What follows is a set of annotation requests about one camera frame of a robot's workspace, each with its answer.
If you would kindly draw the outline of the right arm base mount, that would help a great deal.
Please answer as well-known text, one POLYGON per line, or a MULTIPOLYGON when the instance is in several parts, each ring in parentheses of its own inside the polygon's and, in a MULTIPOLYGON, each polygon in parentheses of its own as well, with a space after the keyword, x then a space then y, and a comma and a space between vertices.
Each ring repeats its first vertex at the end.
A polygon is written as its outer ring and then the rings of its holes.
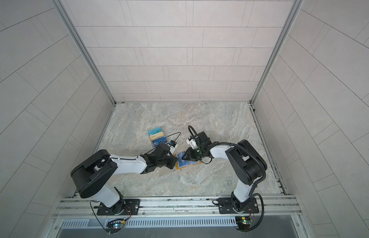
POLYGON ((220 197, 214 199, 212 202, 219 208, 220 214, 259 213, 258 203, 253 197, 243 203, 238 199, 229 197, 220 197))

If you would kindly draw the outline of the yellow leather card holder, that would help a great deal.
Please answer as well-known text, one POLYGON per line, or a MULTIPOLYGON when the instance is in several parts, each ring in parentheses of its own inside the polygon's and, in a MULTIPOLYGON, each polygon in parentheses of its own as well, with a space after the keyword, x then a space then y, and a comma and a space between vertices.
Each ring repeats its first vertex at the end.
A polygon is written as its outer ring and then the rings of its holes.
POLYGON ((177 170, 192 166, 192 165, 197 165, 197 164, 201 164, 201 161, 188 161, 188 160, 183 160, 183 156, 185 155, 185 151, 176 153, 175 156, 177 157, 177 162, 175 164, 175 167, 177 170))

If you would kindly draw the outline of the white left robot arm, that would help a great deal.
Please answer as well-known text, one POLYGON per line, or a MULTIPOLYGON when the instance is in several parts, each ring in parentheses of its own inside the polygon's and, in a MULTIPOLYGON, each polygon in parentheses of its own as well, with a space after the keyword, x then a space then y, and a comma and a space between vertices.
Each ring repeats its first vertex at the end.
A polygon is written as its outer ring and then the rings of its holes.
POLYGON ((177 143, 157 145, 151 153, 135 157, 115 156, 107 150, 97 151, 71 171, 71 178, 81 198, 93 197, 107 208, 121 204, 121 193, 108 184, 108 180, 118 174, 147 174, 156 168, 173 169, 177 157, 173 155, 177 143))

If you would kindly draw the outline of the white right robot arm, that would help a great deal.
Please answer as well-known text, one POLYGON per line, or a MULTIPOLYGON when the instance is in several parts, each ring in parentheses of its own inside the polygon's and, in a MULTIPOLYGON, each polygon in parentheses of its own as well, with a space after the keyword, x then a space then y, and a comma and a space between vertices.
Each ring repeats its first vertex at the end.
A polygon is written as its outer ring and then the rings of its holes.
POLYGON ((210 159, 226 159, 230 162, 238 177, 238 183, 232 192, 232 203, 236 210, 244 206, 254 197, 257 185, 266 179, 267 163, 247 140, 239 143, 212 142, 205 132, 190 132, 186 141, 190 147, 183 160, 202 161, 210 159))

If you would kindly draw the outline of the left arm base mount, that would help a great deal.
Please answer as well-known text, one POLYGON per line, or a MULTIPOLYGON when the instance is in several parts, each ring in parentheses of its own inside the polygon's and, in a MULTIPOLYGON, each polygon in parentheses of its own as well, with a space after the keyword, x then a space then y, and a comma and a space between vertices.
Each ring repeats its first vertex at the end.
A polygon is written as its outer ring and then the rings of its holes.
POLYGON ((117 215, 137 215, 140 199, 121 199, 111 208, 106 207, 103 203, 98 206, 97 215, 99 216, 117 216, 117 215))

